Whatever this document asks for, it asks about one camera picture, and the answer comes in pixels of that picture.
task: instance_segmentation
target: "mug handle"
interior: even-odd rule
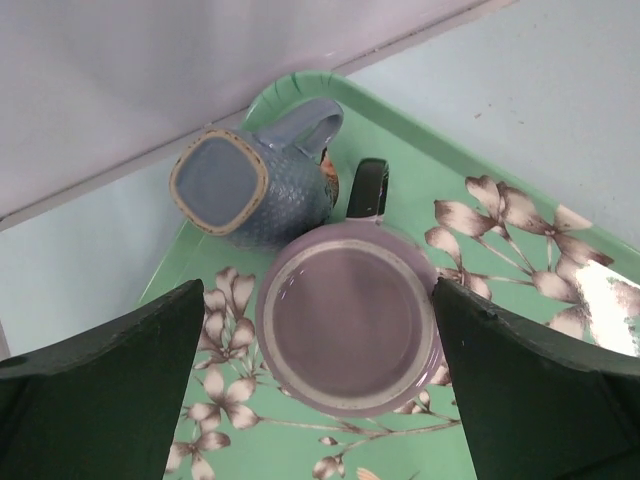
[[[360,160],[351,187],[347,220],[382,223],[387,204],[389,163],[380,158]]]
[[[275,123],[256,132],[259,142],[281,152],[294,145],[308,128],[313,128],[309,136],[296,146],[307,156],[318,155],[333,140],[340,127],[344,112],[331,98],[314,98],[294,108]]]

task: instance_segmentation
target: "textured ceramic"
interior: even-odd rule
[[[393,201],[384,223],[418,242],[441,274],[534,321],[633,354],[636,250],[336,75],[278,80],[243,128],[257,130],[318,96],[334,98],[345,112],[331,144],[342,185],[350,185],[360,159],[387,159]],[[343,220],[348,196],[342,188],[330,223]],[[575,274],[589,269],[565,269],[568,259],[601,272],[591,274],[592,287],[581,287],[584,278]],[[255,338],[256,290],[273,260],[187,223],[143,297],[192,278],[208,288],[166,479],[211,479],[213,471],[217,480],[475,479],[446,363],[415,398],[368,420],[323,415],[287,396],[264,368]]]
[[[386,161],[362,160],[346,220],[288,245],[258,293],[266,365],[293,397],[329,415],[399,408],[440,365],[429,298],[436,270],[422,249],[378,225],[388,178]]]
[[[211,235],[237,247],[281,248],[331,214],[337,178],[315,158],[342,118],[334,100],[315,98],[256,132],[211,130],[176,163],[171,196]]]

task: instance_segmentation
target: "green tray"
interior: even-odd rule
[[[634,278],[638,252],[331,73],[279,79],[254,101],[243,128],[254,130],[317,96],[334,98],[345,111],[329,149],[341,182],[332,221],[344,216],[358,161],[385,158],[391,171],[385,223],[423,245],[443,275],[593,341],[588,323],[576,321],[581,305],[558,273],[567,260],[606,265],[615,259],[618,273]],[[375,419],[328,417],[279,389],[262,364],[252,324],[258,285],[272,259],[185,223],[142,297],[147,303],[201,278],[225,294],[228,306],[224,347],[202,338],[165,478],[212,479],[214,471],[219,480],[476,478],[444,367],[439,385]]]

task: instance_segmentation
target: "ceramic pitcher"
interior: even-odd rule
[[[281,248],[331,214],[337,179],[323,154],[342,120],[338,103],[315,98],[257,132],[211,130],[176,163],[171,195],[211,235],[242,248]]]

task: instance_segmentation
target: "tray rim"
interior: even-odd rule
[[[415,117],[413,117],[412,115],[404,112],[402,109],[400,109],[399,107],[396,107],[395,105],[393,105],[392,103],[388,102],[387,100],[379,97],[378,95],[374,94],[373,92],[369,91],[367,88],[365,87],[361,87],[360,85],[358,85],[356,82],[342,76],[339,75],[337,73],[331,72],[331,71],[324,71],[324,70],[313,70],[313,69],[308,69],[308,70],[300,70],[300,71],[296,71],[287,75],[283,75],[281,77],[279,77],[278,79],[276,79],[274,82],[272,82],[271,84],[267,85],[258,95],[256,95],[256,97],[254,98],[254,100],[251,102],[251,104],[249,105],[249,107],[247,108],[247,112],[246,115],[242,121],[242,123],[239,125],[240,128],[242,129],[247,129],[247,130],[254,130],[253,128],[248,128],[248,126],[250,126],[251,121],[253,119],[253,116],[255,115],[255,111],[256,108],[261,105],[264,101],[265,101],[265,94],[270,91],[270,90],[274,90],[274,91],[278,91],[278,84],[280,82],[285,82],[285,81],[291,81],[295,88],[300,91],[300,88],[298,87],[298,82],[300,81],[308,81],[309,79],[314,79],[314,78],[318,78],[321,80],[321,84],[324,85],[324,88],[327,92],[327,96],[330,98],[333,98],[334,100],[344,104],[345,106],[351,108],[352,110],[362,114],[362,112],[359,111],[358,108],[356,108],[356,106],[354,104],[356,104],[357,102],[354,100],[355,97],[364,97],[366,100],[368,100],[371,103],[375,103],[378,105],[379,108],[382,108],[384,110],[386,110],[388,112],[387,114],[387,118],[390,118],[389,116],[392,115],[394,117],[394,120],[400,120],[402,123],[404,124],[408,124],[411,125],[414,129],[419,129],[422,130],[426,135],[430,136],[432,139],[434,139],[435,141],[441,142],[443,144],[448,145],[450,148],[453,148],[455,150],[457,150],[459,153],[469,157],[469,158],[473,158],[474,162],[483,167],[484,169],[487,170],[487,172],[489,173],[495,173],[496,175],[500,176],[501,178],[504,178],[505,180],[508,180],[510,184],[516,186],[517,188],[519,188],[520,190],[522,190],[523,192],[525,192],[526,194],[528,194],[530,197],[532,197],[535,201],[540,202],[542,204],[545,205],[559,205],[559,202],[555,199],[553,199],[552,197],[550,197],[549,195],[547,195],[546,193],[542,192],[539,188],[531,185],[530,183],[524,181],[523,179],[521,179],[520,177],[510,173],[509,171],[507,171],[506,169],[497,166],[493,163],[491,163],[491,161],[489,161],[487,158],[478,155],[476,153],[474,153],[471,149],[465,147],[464,145],[462,145],[460,142],[458,142],[455,139],[451,139],[449,136],[440,133],[439,131],[437,131],[436,129],[434,129],[433,127],[429,126],[427,123],[423,122],[422,120],[419,120]],[[309,99],[309,98],[315,98],[318,95],[304,95],[301,93],[301,99],[305,98],[305,99]],[[282,105],[278,105],[277,107],[274,108],[274,106],[266,101],[266,103],[273,109],[273,112],[276,114],[274,116],[274,120],[276,118],[278,118],[280,115],[283,115],[284,113],[286,113],[290,108],[292,108],[295,103],[283,103]],[[371,121],[374,121],[373,119],[371,119],[370,117],[363,115],[366,118],[368,118]],[[393,130],[386,128],[386,127],[382,127],[385,130],[390,131],[391,133],[396,134],[396,132],[394,132]],[[167,251],[165,252],[165,254],[163,255],[162,259],[160,260],[160,263],[158,264],[158,267],[156,268],[156,270],[154,271],[153,275],[151,276],[151,278],[149,279],[149,282],[147,283],[147,286],[145,287],[143,293],[140,295],[139,300],[138,300],[138,304],[141,304],[143,299],[145,298],[145,296],[147,295],[147,292],[149,291],[150,287],[152,286],[154,279],[158,276],[158,274],[160,273],[163,265],[165,264],[165,261],[168,259],[168,257],[171,256],[174,248],[176,247],[176,241],[180,238],[180,236],[182,235],[182,233],[189,228],[189,220],[185,219],[184,222],[182,223],[182,225],[180,226],[180,228],[178,229],[178,231],[176,232],[176,234],[174,235],[174,239],[173,242],[171,243],[171,246],[167,249]],[[615,235],[613,235],[611,232],[609,232],[608,230],[605,230],[601,227],[599,227],[597,224],[592,223],[591,227],[589,228],[589,232],[591,235],[596,236],[596,237],[600,237],[601,241],[603,241],[604,243],[607,243],[609,245],[615,246],[618,249],[625,251],[626,254],[632,255],[632,256],[636,256],[640,259],[640,249],[637,249],[636,247],[633,247],[632,245],[628,244],[627,242],[625,242],[624,240],[621,240],[620,238],[616,237]],[[612,268],[613,271],[616,271],[615,268],[615,263],[613,265],[611,265],[609,268]],[[629,280],[631,280],[632,282],[636,281],[637,279],[635,278],[629,278]]]

